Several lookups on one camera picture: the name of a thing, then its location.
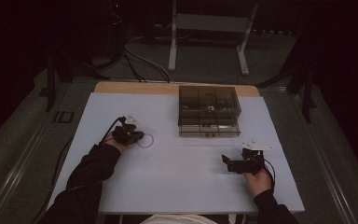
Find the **right hand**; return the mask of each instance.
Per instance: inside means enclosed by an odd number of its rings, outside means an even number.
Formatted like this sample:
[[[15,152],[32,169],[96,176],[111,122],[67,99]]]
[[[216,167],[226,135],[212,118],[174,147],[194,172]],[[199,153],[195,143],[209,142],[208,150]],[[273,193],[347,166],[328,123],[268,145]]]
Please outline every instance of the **right hand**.
[[[256,175],[243,173],[253,197],[272,188],[272,180],[267,169],[267,167],[261,169]]]
[[[112,133],[108,134],[104,139],[104,144],[111,145],[115,148],[117,148],[120,153],[123,153],[129,146],[122,145],[116,141],[116,139],[113,137]]]

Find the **table leg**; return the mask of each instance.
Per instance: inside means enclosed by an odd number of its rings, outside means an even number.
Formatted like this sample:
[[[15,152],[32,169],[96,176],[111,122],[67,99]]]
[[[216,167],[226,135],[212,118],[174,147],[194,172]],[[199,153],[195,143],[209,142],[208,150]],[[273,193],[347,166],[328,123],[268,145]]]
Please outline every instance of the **table leg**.
[[[243,34],[242,43],[237,46],[237,54],[238,54],[238,59],[240,61],[241,73],[244,76],[249,76],[249,68],[248,68],[248,64],[246,63],[244,51],[249,39],[249,35],[252,31],[252,26],[255,20],[255,13],[257,12],[257,8],[258,8],[258,4],[255,4],[252,9],[252,14],[249,17],[248,24],[246,25],[246,30]]]
[[[172,37],[171,37],[171,51],[170,51],[170,59],[168,62],[168,70],[174,71],[176,65],[176,0],[173,0],[172,7]]]

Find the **tabletop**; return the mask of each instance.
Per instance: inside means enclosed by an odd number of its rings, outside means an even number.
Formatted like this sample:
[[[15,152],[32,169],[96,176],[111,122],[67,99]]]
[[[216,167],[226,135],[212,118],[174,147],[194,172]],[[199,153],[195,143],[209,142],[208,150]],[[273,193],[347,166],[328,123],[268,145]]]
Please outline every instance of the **tabletop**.
[[[101,82],[89,97],[50,204],[67,178],[120,116],[132,114],[146,136],[121,156],[103,182],[103,214],[243,214],[256,212],[242,175],[227,171],[224,154],[241,158],[241,145],[252,139],[273,147],[265,157],[274,166],[275,196],[292,212],[304,211],[264,99],[253,86],[235,87],[241,104],[239,137],[181,137],[178,87],[168,83]]]

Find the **metal stand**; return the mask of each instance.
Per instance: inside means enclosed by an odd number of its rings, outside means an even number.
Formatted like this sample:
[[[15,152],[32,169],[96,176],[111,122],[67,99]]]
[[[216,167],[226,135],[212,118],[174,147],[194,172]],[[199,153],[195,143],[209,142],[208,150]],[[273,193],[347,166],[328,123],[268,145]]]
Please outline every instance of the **metal stand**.
[[[249,69],[246,63],[244,50],[249,35],[252,31],[252,26],[254,23],[255,13],[257,12],[258,4],[254,4],[252,13],[249,17],[221,17],[177,13],[176,1],[177,0],[173,0],[172,7],[172,40],[168,70],[174,71],[176,67],[177,29],[243,32],[243,40],[241,44],[237,46],[237,53],[238,59],[240,61],[241,73],[245,76],[248,76]]]

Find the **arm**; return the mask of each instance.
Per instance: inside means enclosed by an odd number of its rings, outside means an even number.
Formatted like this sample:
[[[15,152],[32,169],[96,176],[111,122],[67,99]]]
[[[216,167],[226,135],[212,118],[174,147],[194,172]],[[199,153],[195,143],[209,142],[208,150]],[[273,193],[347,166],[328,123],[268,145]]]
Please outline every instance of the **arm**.
[[[101,199],[102,181],[113,174],[124,149],[126,147],[114,139],[101,146],[95,145],[71,173],[66,190],[57,196],[39,223],[94,224]]]
[[[258,223],[260,224],[292,224],[298,223],[296,218],[290,213],[283,204],[278,204],[275,200],[271,188],[272,180],[269,171],[261,169],[256,175],[243,174],[248,183],[249,189],[254,196],[257,205]]]

